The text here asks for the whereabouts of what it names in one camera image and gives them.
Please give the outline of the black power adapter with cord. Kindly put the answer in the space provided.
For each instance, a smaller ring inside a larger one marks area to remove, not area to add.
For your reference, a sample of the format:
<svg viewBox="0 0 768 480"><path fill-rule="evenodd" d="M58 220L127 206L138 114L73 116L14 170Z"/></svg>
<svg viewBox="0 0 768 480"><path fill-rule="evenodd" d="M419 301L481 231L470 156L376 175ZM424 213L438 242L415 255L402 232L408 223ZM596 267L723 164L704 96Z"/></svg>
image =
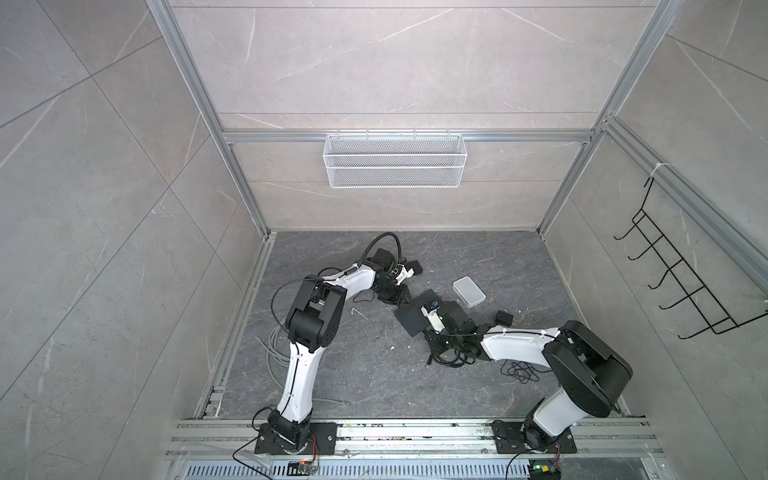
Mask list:
<svg viewBox="0 0 768 480"><path fill-rule="evenodd" d="M373 291L378 299L389 305L400 306L410 301L406 280L423 273L418 261L397 261L380 263L373 259L363 262L373 272L370 281L363 284L362 291Z"/></svg>

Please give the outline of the dark grey network switch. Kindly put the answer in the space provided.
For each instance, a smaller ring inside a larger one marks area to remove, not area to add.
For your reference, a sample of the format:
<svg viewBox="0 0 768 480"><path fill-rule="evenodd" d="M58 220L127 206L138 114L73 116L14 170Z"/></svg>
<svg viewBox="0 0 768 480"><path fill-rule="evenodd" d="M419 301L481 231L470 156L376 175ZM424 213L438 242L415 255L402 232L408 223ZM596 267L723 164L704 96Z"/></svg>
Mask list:
<svg viewBox="0 0 768 480"><path fill-rule="evenodd" d="M442 300L433 290L414 297L394 311L395 318L410 337L434 330L438 334L457 334L470 321L455 301Z"/></svg>

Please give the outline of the white rectangular box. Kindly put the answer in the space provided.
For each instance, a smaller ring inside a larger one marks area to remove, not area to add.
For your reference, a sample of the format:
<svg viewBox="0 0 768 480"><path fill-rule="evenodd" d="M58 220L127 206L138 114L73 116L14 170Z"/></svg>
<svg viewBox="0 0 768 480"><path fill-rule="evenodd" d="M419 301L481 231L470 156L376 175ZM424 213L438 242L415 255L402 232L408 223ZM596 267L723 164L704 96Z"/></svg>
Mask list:
<svg viewBox="0 0 768 480"><path fill-rule="evenodd" d="M486 300L486 294L469 276L464 276L454 281L452 288L469 308L478 306Z"/></svg>

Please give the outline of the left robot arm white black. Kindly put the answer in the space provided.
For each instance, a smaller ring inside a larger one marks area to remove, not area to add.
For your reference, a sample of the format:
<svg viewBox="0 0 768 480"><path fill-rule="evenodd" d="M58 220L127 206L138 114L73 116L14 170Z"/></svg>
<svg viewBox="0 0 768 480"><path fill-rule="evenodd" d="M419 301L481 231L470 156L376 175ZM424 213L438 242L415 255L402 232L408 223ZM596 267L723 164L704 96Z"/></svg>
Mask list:
<svg viewBox="0 0 768 480"><path fill-rule="evenodd" d="M282 448L299 452L309 440L317 371L325 349L338 332L345 303L372 291L379 301L401 306L410 300L406 280L422 272L418 262L402 255L397 234L384 232L350 267L302 279L283 322L290 342L286 384L267 420Z"/></svg>

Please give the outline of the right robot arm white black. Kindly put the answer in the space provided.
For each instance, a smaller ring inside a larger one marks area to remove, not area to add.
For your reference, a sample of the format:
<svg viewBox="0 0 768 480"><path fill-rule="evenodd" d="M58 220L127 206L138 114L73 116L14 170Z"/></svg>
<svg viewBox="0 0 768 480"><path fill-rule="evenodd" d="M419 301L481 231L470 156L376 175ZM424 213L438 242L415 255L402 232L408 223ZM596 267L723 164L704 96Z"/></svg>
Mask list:
<svg viewBox="0 0 768 480"><path fill-rule="evenodd" d="M438 301L423 304L419 314L426 321L430 362L453 369L500 362L502 372L521 383L536 382L543 373L555 376L559 389L539 401L520 427L521 440L532 451L553 446L585 417L609 417L633 376L629 363L579 321L517 328L513 315L499 310L492 324L478 325L457 303Z"/></svg>

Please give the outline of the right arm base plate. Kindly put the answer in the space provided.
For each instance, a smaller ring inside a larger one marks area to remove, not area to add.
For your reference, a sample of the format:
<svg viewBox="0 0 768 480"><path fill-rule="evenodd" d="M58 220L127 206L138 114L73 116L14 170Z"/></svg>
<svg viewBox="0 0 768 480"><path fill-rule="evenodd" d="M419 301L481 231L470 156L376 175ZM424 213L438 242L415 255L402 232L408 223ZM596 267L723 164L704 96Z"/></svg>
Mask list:
<svg viewBox="0 0 768 480"><path fill-rule="evenodd" d="M548 453L575 454L577 447L569 428L553 437L534 423L494 420L492 438L499 454Z"/></svg>

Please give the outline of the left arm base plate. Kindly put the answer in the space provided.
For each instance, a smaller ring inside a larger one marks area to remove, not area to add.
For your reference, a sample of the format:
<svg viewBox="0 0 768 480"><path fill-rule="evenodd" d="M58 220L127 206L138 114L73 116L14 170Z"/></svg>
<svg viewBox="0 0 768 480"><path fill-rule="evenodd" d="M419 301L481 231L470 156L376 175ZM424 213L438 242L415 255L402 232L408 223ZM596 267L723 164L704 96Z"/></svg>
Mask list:
<svg viewBox="0 0 768 480"><path fill-rule="evenodd" d="M312 422L309 434L303 446L292 446L280 437L267 424L259 427L259 434L254 447L256 454L271 455L312 455L314 450L319 455L333 455L337 442L338 425L332 422Z"/></svg>

